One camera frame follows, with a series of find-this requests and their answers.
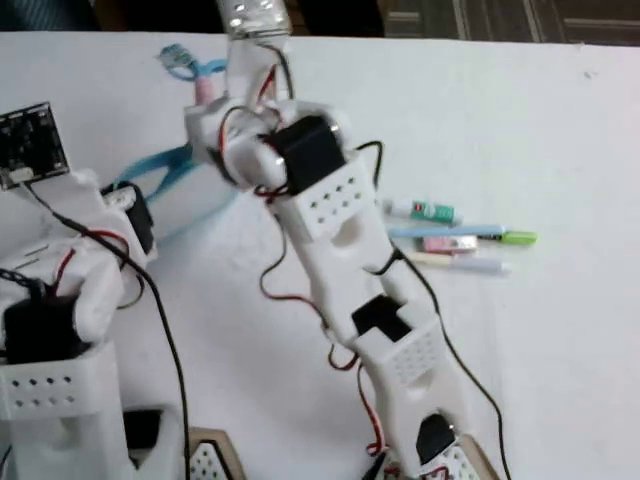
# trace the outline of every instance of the pen cap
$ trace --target pen cap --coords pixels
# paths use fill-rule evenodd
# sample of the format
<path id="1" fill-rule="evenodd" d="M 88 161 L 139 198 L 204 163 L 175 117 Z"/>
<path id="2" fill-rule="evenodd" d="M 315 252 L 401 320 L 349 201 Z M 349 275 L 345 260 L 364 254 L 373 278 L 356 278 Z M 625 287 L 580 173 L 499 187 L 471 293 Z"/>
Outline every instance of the pen cap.
<path id="1" fill-rule="evenodd" d="M 538 240 L 538 234 L 534 232 L 507 232 L 502 235 L 502 243 L 511 245 L 533 245 Z"/>
<path id="2" fill-rule="evenodd" d="M 384 200 L 383 208 L 387 214 L 394 217 L 427 220 L 448 225 L 462 223 L 462 217 L 450 205 L 400 198 Z"/>

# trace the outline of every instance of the brown floor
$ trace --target brown floor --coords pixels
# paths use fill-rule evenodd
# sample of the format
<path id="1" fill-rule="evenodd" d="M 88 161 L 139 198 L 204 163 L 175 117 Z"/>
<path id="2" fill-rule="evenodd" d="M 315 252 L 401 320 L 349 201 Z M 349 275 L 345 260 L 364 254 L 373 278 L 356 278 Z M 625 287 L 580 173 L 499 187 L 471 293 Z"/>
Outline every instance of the brown floor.
<path id="1" fill-rule="evenodd" d="M 640 46 L 640 0 L 385 0 L 389 37 Z"/>

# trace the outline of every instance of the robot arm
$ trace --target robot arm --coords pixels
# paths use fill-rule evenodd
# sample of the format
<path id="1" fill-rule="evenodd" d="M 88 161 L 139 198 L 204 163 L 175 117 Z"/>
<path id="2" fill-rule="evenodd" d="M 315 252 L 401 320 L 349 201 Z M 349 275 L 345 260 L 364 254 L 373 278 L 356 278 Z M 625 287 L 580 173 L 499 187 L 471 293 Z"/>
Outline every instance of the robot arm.
<path id="1" fill-rule="evenodd" d="M 241 11 L 257 18 L 264 2 L 248 8 L 250 3 Z M 241 28 L 234 18 L 230 25 Z M 344 117 L 296 99 L 256 103 L 248 93 L 273 66 L 273 50 L 265 45 L 282 48 L 281 33 L 250 28 L 243 35 L 231 33 L 229 64 L 243 64 L 248 77 L 240 82 L 232 69 L 224 98 L 187 109 L 189 140 L 199 160 L 214 164 L 238 188 L 259 186 L 273 193 L 269 208 L 310 278 L 327 335 L 362 359 L 385 443 L 406 475 L 419 476 L 430 471 L 441 451 L 430 445 L 434 419 L 446 418 L 447 429 L 467 428 L 458 373 L 445 354 L 439 318 L 413 291 L 408 267 L 393 262 L 395 247 L 375 202 L 371 174 L 349 145 Z"/>

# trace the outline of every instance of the circuit board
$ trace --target circuit board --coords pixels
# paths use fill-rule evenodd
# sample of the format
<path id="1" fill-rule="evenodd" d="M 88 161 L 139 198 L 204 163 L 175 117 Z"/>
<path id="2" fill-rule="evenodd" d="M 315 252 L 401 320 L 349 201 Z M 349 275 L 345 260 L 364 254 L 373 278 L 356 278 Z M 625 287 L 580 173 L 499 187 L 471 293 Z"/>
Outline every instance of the circuit board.
<path id="1" fill-rule="evenodd" d="M 0 189 L 68 172 L 49 103 L 0 115 Z"/>

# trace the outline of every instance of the table surface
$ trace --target table surface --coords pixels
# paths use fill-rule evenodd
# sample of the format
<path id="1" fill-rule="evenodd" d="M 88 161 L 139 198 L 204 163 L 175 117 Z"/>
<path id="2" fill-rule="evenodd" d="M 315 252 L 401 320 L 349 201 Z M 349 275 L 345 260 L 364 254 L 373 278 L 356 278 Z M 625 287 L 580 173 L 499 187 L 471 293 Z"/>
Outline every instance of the table surface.
<path id="1" fill-rule="evenodd" d="M 173 42 L 202 59 L 225 55 L 222 36 L 2 34 L 0 111 L 51 101 L 74 166 L 111 180 L 185 141 L 191 87 L 154 59 Z M 503 405 L 514 478 L 633 477 L 640 50 L 291 44 L 298 97 L 341 107 L 354 144 L 385 141 L 383 195 L 428 196 L 458 206 L 469 222 L 539 232 L 534 248 L 487 248 L 514 263 L 508 278 L 427 272 L 462 356 Z M 179 187 L 176 198 L 212 207 L 228 191 L 213 174 L 207 181 L 210 188 Z M 169 228 L 163 209 L 154 214 Z M 0 218 L 0 254 L 37 228 L 36 211 L 11 195 Z M 354 374 L 327 366 L 327 341 L 304 305 L 270 303 L 258 291 L 260 271 L 278 254 L 273 222 L 241 196 L 164 242 L 150 266 L 185 365 L 191 423 L 226 429 L 251 479 L 359 478 L 372 432 Z M 270 286 L 308 289 L 294 255 Z M 176 401 L 149 296 L 118 315 L 113 335 L 124 403 Z M 497 466 L 495 417 L 466 388 L 473 433 Z"/>

